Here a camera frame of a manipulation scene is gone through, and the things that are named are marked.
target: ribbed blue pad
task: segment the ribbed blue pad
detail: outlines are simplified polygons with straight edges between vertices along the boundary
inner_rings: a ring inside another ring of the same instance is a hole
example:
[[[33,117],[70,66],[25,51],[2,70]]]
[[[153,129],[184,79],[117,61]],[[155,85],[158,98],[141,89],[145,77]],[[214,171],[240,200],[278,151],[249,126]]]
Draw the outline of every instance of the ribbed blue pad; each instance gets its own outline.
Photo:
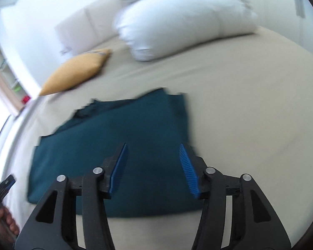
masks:
[[[179,147],[179,159],[181,161],[190,192],[194,195],[195,198],[198,198],[201,193],[198,187],[198,176],[194,170],[193,165],[191,164],[190,158],[183,144],[181,144]]]
[[[114,171],[112,172],[110,177],[110,189],[109,189],[110,195],[115,194],[119,188],[128,156],[129,153],[127,149],[127,144],[124,144],[122,151],[119,155],[119,159],[117,160],[116,166],[114,168]]]

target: folded shirt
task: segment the folded shirt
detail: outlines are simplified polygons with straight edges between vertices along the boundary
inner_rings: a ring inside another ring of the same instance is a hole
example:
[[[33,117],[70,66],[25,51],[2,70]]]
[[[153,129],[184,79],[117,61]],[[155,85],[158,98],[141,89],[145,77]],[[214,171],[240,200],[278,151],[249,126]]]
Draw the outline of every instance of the folded shirt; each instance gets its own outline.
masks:
[[[129,159],[118,192],[105,200],[108,217],[143,217],[202,208],[189,192],[179,161],[188,142],[184,95],[157,89],[134,100],[94,101],[36,147],[28,201],[36,204],[58,175],[83,176],[114,154],[121,142]],[[77,213],[81,202],[77,199]]]

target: white cushion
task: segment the white cushion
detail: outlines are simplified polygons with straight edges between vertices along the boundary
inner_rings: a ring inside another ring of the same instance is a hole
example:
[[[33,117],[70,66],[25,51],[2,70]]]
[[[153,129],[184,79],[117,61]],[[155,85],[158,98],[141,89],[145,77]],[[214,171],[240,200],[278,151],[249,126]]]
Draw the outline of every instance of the white cushion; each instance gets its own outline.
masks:
[[[136,60],[150,61],[208,40],[251,33],[257,15],[240,0],[139,0],[117,18]]]
[[[121,9],[120,0],[97,0],[86,8],[89,20],[101,42],[117,35],[117,31],[113,28],[113,22]]]
[[[64,46],[74,55],[90,50],[101,42],[98,33],[91,25],[86,10],[81,9],[59,23],[55,30]]]

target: silver screw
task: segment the silver screw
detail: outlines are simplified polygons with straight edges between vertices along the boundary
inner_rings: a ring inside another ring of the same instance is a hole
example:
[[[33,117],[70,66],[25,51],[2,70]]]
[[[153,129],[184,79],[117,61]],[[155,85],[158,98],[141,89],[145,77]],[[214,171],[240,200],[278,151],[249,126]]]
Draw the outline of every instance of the silver screw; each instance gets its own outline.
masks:
[[[96,167],[93,169],[93,173],[94,174],[100,174],[102,173],[103,169],[101,167]]]
[[[62,182],[66,179],[64,175],[57,176],[57,181]]]
[[[248,174],[244,174],[244,175],[242,176],[242,178],[243,178],[245,181],[250,181],[250,180],[252,179],[252,177],[251,177],[250,175],[248,175]]]
[[[216,170],[213,167],[208,167],[205,171],[208,174],[214,174],[216,172]]]

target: bed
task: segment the bed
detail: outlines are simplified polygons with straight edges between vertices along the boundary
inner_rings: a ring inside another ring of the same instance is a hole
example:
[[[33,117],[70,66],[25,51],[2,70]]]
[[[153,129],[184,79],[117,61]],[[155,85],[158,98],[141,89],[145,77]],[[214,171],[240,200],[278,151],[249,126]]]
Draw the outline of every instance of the bed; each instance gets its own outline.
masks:
[[[294,245],[313,221],[313,55],[259,27],[254,34],[210,41],[163,59],[140,62],[113,37],[111,58],[96,78],[39,99],[3,177],[17,183],[6,204],[22,227],[28,174],[39,137],[53,133],[91,99],[132,99],[158,87],[187,93],[190,134],[207,165],[223,174],[251,174],[280,217]],[[223,246],[230,232],[227,208]],[[200,212],[109,219],[116,249],[191,247]],[[81,216],[77,216],[84,246]]]

